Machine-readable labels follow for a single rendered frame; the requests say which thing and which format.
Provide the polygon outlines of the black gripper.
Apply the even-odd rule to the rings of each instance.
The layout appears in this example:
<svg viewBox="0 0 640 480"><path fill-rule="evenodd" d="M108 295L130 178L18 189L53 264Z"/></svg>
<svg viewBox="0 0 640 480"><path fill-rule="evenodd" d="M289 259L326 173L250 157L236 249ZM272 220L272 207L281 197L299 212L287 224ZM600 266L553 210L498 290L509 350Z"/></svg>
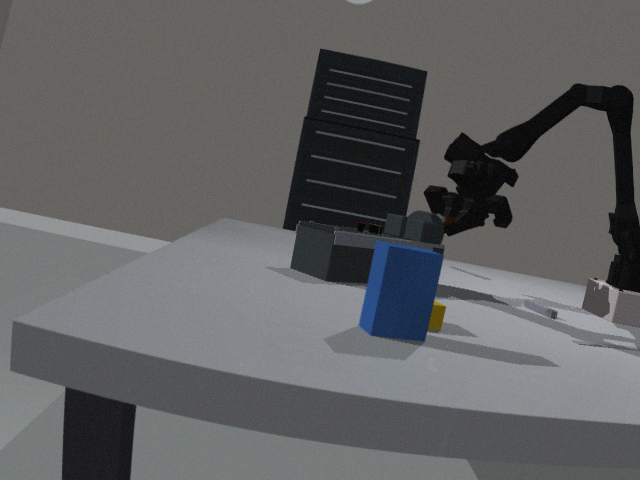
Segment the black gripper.
<svg viewBox="0 0 640 480"><path fill-rule="evenodd" d="M433 214L455 218L451 225L443 224L444 233L452 236L474 227L484 227L484 220L494 214L495 227L507 229L512 222L512 212L506 196L496 195L498 186L491 175L482 194L477 187L462 187L449 192L447 187L430 185L424 195ZM490 204L489 204L490 203ZM461 212L460 212L461 211Z"/></svg>

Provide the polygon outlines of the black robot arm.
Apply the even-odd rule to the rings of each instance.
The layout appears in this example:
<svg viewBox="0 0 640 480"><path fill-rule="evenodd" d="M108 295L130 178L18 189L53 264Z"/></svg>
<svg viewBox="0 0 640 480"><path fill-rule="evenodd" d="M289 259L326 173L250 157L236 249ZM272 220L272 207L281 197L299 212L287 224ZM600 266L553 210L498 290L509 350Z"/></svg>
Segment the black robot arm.
<svg viewBox="0 0 640 480"><path fill-rule="evenodd" d="M633 93L622 85L605 87L574 84L532 119L505 130L493 142L481 146L461 132L448 146L444 156L452 164L447 176L458 185L456 190L459 193L462 187L477 187L476 190L482 194L487 186L488 174L495 180L498 190L505 182L514 187L518 180L516 169L485 153L507 162L516 162L542 134L578 107L606 111L613 133L616 174L616 208L614 213L609 212L609 233L618 245L620 255L615 254L605 283L617 289L640 293L640 226L634 202L630 136L633 101Z"/></svg>

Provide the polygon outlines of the yellow cube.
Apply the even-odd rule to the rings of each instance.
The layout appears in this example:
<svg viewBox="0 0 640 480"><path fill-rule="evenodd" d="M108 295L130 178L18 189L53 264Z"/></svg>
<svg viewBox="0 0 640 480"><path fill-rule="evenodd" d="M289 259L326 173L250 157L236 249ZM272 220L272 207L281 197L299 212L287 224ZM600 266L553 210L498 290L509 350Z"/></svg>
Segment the yellow cube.
<svg viewBox="0 0 640 480"><path fill-rule="evenodd" d="M434 301L428 328L441 330L445 309L446 306Z"/></svg>

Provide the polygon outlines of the blue block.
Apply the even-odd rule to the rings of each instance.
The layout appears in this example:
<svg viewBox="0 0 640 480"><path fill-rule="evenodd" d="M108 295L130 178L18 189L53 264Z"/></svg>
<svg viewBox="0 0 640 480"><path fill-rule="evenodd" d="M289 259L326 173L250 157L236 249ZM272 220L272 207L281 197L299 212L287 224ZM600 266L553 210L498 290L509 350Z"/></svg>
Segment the blue block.
<svg viewBox="0 0 640 480"><path fill-rule="evenodd" d="M425 342L443 257L376 241L359 327L372 336Z"/></svg>

